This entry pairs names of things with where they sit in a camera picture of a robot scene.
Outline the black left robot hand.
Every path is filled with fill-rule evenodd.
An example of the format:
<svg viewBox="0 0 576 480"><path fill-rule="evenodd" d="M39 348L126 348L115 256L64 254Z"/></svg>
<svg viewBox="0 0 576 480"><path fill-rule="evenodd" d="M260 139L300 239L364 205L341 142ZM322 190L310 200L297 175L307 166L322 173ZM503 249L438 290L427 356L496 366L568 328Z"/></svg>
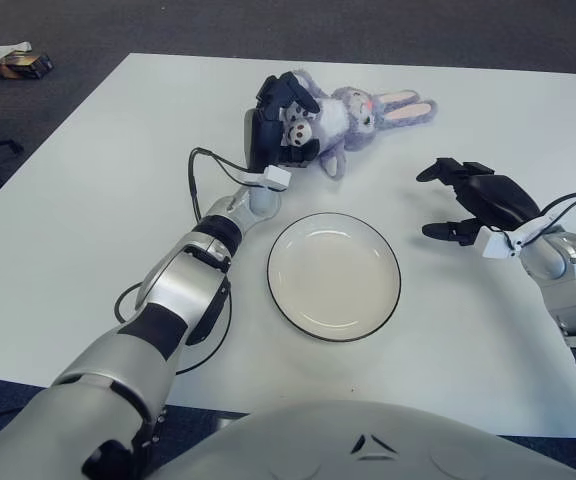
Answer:
<svg viewBox="0 0 576 480"><path fill-rule="evenodd" d="M267 77L256 98L256 107L249 109L245 116L248 168L261 173L269 165L303 168L313 161L320 149L317 139L300 140L298 145L282 144L282 109L296 103L308 113L320 111L319 104L299 83L296 75L286 72L279 77Z"/></svg>

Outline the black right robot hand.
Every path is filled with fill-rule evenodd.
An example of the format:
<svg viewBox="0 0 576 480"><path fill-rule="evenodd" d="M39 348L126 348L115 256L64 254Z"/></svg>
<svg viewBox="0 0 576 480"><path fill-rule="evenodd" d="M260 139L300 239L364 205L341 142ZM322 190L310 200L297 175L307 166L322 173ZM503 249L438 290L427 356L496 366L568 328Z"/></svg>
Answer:
<svg viewBox="0 0 576 480"><path fill-rule="evenodd" d="M424 225L422 233L432 239L471 246L482 227L510 232L540 216L538 205L514 180L478 162L439 158L416 180L438 180L452 187L457 202L472 214L459 222Z"/></svg>

